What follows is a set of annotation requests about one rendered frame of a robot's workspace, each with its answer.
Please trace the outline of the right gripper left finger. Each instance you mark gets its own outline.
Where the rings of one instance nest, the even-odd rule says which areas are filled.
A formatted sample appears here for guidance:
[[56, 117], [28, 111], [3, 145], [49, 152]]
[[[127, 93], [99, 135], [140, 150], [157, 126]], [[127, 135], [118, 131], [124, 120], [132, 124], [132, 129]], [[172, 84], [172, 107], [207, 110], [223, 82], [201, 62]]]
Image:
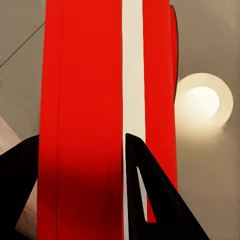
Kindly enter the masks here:
[[0, 240], [10, 240], [38, 179], [38, 165], [39, 135], [0, 155]]

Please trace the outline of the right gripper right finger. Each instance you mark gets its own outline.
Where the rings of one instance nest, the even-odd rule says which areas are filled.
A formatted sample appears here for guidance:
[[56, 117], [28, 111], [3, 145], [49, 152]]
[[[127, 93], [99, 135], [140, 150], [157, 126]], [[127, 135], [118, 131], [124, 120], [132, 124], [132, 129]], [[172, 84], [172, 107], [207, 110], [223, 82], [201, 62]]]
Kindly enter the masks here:
[[[210, 240], [145, 142], [125, 134], [129, 240]], [[145, 220], [139, 168], [156, 223]]]

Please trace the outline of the radio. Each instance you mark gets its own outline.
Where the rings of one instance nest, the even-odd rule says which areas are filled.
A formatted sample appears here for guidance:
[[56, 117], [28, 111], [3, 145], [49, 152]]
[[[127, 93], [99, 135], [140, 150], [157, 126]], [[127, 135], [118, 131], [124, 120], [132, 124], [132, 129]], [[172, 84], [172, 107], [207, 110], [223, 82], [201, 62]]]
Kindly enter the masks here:
[[[126, 134], [178, 191], [170, 0], [46, 0], [36, 240], [129, 240]], [[139, 170], [145, 220], [157, 223]]]

